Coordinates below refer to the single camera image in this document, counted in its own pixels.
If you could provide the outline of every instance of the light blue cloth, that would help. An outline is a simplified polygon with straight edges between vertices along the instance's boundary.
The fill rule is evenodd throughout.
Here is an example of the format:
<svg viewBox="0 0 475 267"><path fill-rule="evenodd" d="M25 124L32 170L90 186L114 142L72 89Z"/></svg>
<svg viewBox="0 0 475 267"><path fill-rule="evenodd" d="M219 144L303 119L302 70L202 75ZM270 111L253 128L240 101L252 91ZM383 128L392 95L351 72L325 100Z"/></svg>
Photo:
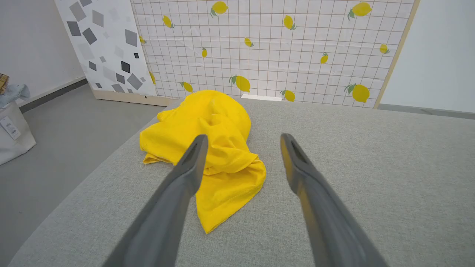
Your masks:
<svg viewBox="0 0 475 267"><path fill-rule="evenodd" d="M30 97L28 86L26 85L7 85L5 92L0 95L0 108L8 103L21 98L23 100Z"/></svg>

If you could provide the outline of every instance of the plaid cloth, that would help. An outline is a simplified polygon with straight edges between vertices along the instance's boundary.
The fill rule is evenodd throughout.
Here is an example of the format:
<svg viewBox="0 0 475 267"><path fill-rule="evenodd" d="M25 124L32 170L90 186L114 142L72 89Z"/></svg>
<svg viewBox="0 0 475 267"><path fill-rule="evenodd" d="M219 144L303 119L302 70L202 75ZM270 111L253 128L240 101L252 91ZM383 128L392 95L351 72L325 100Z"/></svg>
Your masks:
<svg viewBox="0 0 475 267"><path fill-rule="evenodd" d="M3 94L7 89L8 85L8 76L0 73L0 94Z"/></svg>

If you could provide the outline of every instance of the gray table surface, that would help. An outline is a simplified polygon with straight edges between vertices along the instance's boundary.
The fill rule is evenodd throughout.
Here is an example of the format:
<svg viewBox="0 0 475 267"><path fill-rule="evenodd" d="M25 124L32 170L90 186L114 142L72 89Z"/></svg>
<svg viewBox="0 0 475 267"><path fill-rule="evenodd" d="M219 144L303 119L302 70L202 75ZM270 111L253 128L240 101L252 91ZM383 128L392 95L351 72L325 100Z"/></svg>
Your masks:
<svg viewBox="0 0 475 267"><path fill-rule="evenodd" d="M279 136L291 133L390 266L475 266L475 121L345 106L240 99L266 182L205 235L194 199L177 266L313 266ZM139 135L38 227L11 267L100 266L171 170L143 165Z"/></svg>

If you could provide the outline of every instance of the gray baseboard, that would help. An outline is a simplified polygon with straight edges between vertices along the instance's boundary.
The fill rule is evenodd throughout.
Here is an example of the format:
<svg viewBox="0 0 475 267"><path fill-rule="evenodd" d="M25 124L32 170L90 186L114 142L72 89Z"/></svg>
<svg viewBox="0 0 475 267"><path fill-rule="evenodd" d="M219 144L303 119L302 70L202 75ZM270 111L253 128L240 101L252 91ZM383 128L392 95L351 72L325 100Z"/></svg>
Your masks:
<svg viewBox="0 0 475 267"><path fill-rule="evenodd" d="M55 91L55 92L53 92L53 93L51 93L51 94L49 94L49 95L45 95L45 96L42 97L42 98L38 98L38 99L35 100L35 101L32 101L32 102L30 102L30 103L28 103L28 104L25 104L25 105L21 106L21 107L20 107L20 111L21 111L22 113L25 113L25 112L27 112L28 110L31 110L31 109L33 109L33 108L39 106L39 105L42 105L42 104L48 102L49 100L54 99L54 98L56 98L56 97L58 97L58 96L60 96L60 95L64 95L65 93L67 93L67 92L69 92L69 91L72 91L72 90L74 90L74 89L76 89L76 88L78 88L78 87L80 87L80 86L85 85L85 84L87 84L87 80L86 80L86 79L80 80L79 82L76 82L76 83L73 83L73 84L71 84L71 85L68 85L68 86L66 86L66 87L64 87L64 88L61 88L61 89L59 89L59 90L57 90L57 91Z"/></svg>
<svg viewBox="0 0 475 267"><path fill-rule="evenodd" d="M380 104L378 109L475 120L475 113L404 105Z"/></svg>

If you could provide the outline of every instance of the crumpled yellow fabric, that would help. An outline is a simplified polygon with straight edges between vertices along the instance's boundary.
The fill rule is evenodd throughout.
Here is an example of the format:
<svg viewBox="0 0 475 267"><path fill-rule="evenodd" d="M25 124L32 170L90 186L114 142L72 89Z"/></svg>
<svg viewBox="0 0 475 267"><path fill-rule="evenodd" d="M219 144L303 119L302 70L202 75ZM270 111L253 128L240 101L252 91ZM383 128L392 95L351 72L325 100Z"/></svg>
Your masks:
<svg viewBox="0 0 475 267"><path fill-rule="evenodd" d="M197 135L208 136L196 193L198 217L208 234L248 203L266 178L266 167L246 144L251 120L238 102L212 90L189 95L178 108L158 113L158 120L140 133L145 164L176 165Z"/></svg>

